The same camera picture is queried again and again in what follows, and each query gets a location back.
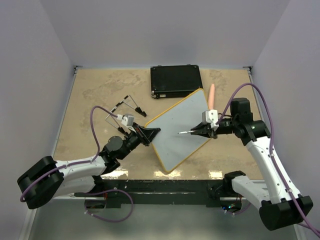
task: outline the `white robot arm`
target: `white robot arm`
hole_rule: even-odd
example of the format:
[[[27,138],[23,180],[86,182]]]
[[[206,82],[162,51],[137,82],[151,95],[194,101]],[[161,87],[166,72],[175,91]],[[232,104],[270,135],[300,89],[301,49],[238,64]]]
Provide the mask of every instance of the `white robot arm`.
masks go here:
[[[214,139],[218,135],[235,134],[256,161],[267,191],[259,188],[241,171],[227,173],[224,176],[222,191],[238,193],[245,197],[259,210],[261,220],[269,230],[302,222],[303,218],[293,198],[305,215],[313,207],[313,202],[309,196],[302,196],[289,178],[274,146],[270,151],[271,134],[266,124],[262,120],[253,120],[250,102],[246,98],[233,98],[230,103],[230,112],[230,116],[218,121],[216,110],[205,111],[199,125],[180,134],[190,133]]]

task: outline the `beige tabletop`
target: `beige tabletop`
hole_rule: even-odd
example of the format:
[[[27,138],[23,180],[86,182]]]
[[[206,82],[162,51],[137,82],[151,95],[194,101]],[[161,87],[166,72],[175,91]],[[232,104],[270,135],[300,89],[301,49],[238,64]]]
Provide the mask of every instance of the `beige tabletop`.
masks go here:
[[[250,82],[242,69],[200,69],[203,89],[208,95],[215,84],[214,108],[219,113],[225,108],[231,94],[243,83]],[[55,160],[68,161],[93,156],[97,146],[90,128],[90,110],[100,105],[111,110],[126,95],[146,112],[147,117],[122,104],[116,114],[133,114],[135,122],[144,126],[148,121],[177,103],[181,98],[152,99],[149,69],[80,69],[77,72],[61,132],[54,153]],[[260,119],[253,90],[246,86],[237,97],[250,100],[255,120]],[[103,147],[112,136],[122,136],[105,121],[107,114],[97,109],[93,123],[97,138]],[[222,179],[225,173],[241,170],[249,178],[262,179],[258,166],[236,136],[220,135],[211,139],[171,173],[165,173],[154,149],[139,145],[105,179]]]

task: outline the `gray wall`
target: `gray wall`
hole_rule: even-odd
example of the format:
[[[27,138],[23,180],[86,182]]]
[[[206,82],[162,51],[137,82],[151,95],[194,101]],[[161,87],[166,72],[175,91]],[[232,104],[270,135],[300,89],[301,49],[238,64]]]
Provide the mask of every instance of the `gray wall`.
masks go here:
[[[0,239],[19,237],[18,177],[50,155],[72,65],[39,0],[0,2]]]
[[[77,65],[252,66],[289,0],[41,0]]]
[[[320,226],[320,1],[291,0],[253,67],[271,108],[275,146]]]

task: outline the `black motor joint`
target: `black motor joint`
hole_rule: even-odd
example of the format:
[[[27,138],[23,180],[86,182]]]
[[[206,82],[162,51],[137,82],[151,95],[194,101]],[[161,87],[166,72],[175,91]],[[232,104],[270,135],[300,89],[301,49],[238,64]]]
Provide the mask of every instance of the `black motor joint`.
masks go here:
[[[118,160],[123,160],[139,144],[149,146],[156,135],[161,131],[160,128],[145,128],[135,122],[132,125],[135,131],[130,132],[128,136],[122,139],[120,136],[113,136],[103,147],[99,156],[105,161],[106,169],[103,174],[108,174],[120,166]]]

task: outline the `orange marker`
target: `orange marker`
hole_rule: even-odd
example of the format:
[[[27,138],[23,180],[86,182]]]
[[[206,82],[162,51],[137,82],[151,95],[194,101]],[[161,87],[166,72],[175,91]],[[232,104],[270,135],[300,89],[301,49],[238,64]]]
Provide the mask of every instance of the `orange marker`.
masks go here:
[[[209,110],[214,109],[214,102],[215,102],[215,85],[211,84],[209,97],[208,97]]]

